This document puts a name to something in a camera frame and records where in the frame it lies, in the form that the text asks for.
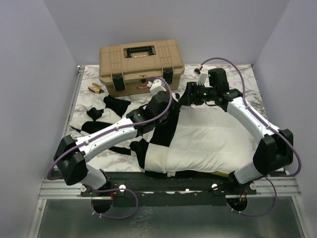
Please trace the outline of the white pillow yellow edge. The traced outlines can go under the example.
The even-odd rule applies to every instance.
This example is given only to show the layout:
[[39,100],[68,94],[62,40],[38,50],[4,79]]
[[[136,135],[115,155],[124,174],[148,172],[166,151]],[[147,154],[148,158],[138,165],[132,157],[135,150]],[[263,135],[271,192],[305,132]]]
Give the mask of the white pillow yellow edge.
[[146,137],[145,171],[173,176],[196,171],[226,177],[252,161],[257,143],[221,109],[182,106],[175,120]]

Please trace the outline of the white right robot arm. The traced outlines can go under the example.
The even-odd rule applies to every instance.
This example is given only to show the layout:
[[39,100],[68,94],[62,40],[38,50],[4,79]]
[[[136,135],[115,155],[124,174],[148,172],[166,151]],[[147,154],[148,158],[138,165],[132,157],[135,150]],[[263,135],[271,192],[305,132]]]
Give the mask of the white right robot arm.
[[257,141],[258,146],[251,162],[229,174],[227,187],[238,194],[246,184],[266,176],[293,162],[293,133],[281,130],[258,113],[238,89],[230,89],[226,71],[222,68],[202,72],[194,69],[197,82],[188,82],[180,99],[184,106],[202,105],[209,101],[236,118]]

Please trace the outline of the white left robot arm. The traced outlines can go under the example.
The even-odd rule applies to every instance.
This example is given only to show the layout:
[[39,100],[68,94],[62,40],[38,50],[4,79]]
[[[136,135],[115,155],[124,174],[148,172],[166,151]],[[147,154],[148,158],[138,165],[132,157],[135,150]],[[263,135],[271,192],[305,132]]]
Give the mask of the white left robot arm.
[[107,194],[109,183],[105,173],[90,168],[87,162],[104,150],[154,130],[167,117],[172,101],[171,92],[159,91],[145,107],[132,110],[105,129],[77,139],[71,135],[63,137],[54,155],[53,165],[57,166],[67,185],[81,182],[92,187],[97,195]]

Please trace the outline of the tan plastic toolbox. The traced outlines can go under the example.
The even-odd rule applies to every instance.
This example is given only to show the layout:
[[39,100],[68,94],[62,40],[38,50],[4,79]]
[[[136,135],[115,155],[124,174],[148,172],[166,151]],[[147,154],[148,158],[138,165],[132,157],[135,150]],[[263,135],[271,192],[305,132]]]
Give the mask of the tan plastic toolbox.
[[99,79],[113,97],[149,93],[146,80],[160,76],[172,90],[185,71],[175,39],[121,44],[99,50]]

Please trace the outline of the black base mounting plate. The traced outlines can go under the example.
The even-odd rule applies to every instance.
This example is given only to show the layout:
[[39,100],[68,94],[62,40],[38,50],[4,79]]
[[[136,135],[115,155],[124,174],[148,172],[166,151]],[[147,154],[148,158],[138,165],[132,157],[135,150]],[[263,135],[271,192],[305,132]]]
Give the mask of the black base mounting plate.
[[230,188],[227,179],[199,172],[178,172],[175,177],[142,172],[108,172],[109,192],[81,189],[81,198],[90,198],[93,205],[106,207],[224,206],[229,197],[245,198],[256,194],[249,182]]

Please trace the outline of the yellow handled pliers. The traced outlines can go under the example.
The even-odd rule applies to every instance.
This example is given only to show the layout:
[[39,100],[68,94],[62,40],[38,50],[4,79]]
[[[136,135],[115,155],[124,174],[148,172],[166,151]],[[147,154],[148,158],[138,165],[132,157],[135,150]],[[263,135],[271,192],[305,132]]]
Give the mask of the yellow handled pliers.
[[95,93],[95,94],[102,94],[105,92],[103,90],[103,88],[100,85],[98,85],[97,83],[92,83],[92,86],[89,86],[87,88],[90,92]]

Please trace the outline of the aluminium left side rail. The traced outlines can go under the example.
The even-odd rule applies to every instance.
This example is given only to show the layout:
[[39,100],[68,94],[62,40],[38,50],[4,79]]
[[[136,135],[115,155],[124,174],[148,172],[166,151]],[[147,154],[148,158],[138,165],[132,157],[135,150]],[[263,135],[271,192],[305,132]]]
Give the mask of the aluminium left side rail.
[[80,86],[81,86],[81,82],[82,82],[82,78],[84,75],[84,71],[85,71],[85,65],[79,65],[78,66],[78,73],[77,73],[77,78],[76,78],[76,82],[75,82],[75,86],[72,92],[72,96],[71,96],[71,100],[70,100],[70,104],[68,107],[68,111],[67,111],[67,115],[66,115],[66,120],[63,126],[63,131],[62,131],[62,135],[61,135],[61,140],[68,135],[69,133],[69,122],[72,119],[73,116],[73,112],[75,109],[75,105],[76,105],[76,101],[77,101],[77,97],[79,94],[79,90],[80,90]]

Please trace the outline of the aluminium rail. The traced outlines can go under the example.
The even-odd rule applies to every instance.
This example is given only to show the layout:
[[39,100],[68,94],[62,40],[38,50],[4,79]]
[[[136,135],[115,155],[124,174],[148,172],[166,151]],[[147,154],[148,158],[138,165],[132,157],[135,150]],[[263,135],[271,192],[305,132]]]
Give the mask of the aluminium rail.
[[[255,181],[256,193],[247,193],[247,197],[273,197],[275,188],[279,197],[300,196],[301,191],[295,177],[270,177]],[[40,188],[39,199],[81,199],[81,185],[67,186],[62,180],[43,180]]]
[[76,101],[77,101],[77,97],[79,94],[79,90],[80,90],[80,86],[81,86],[81,82],[82,82],[82,78],[84,75],[84,71],[85,71],[85,65],[79,65],[78,66],[78,73],[77,73],[77,78],[76,78],[76,82],[75,82],[75,86],[72,92],[72,96],[71,96],[71,100],[70,100],[70,104],[68,107],[68,111],[67,111],[67,115],[66,115],[66,120],[63,126],[63,131],[62,131],[62,135],[61,135],[61,140],[68,135],[69,133],[69,122],[72,119],[73,116],[73,112],[75,109],[75,105],[76,105]]

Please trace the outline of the aluminium front rail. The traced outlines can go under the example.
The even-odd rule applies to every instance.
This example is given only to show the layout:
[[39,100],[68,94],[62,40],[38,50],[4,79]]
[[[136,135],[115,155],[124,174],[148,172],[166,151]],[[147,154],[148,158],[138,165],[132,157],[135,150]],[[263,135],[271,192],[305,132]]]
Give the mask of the aluminium front rail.
[[[255,181],[256,193],[247,193],[247,197],[273,197],[275,188],[279,197],[300,196],[301,191],[295,177],[270,177]],[[43,180],[40,188],[39,199],[81,199],[81,185],[67,186],[62,180]]]

